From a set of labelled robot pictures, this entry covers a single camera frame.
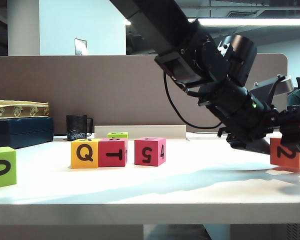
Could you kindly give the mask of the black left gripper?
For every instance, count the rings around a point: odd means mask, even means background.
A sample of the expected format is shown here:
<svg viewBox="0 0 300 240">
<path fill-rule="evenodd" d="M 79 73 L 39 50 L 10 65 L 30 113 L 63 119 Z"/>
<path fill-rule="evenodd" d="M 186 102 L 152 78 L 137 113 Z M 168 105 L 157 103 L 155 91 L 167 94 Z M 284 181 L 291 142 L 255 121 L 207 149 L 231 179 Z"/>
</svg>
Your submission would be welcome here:
<svg viewBox="0 0 300 240">
<path fill-rule="evenodd" d="M 226 141 L 234 149 L 269 155 L 270 144 L 264 137 L 279 129 L 281 145 L 300 153 L 300 104 L 288 105 L 281 112 L 273 105 L 263 106 L 263 111 L 258 112 L 253 102 L 238 116 L 224 117 L 221 121 L 225 126 L 218 130 L 217 136 L 226 134 Z"/>
</svg>

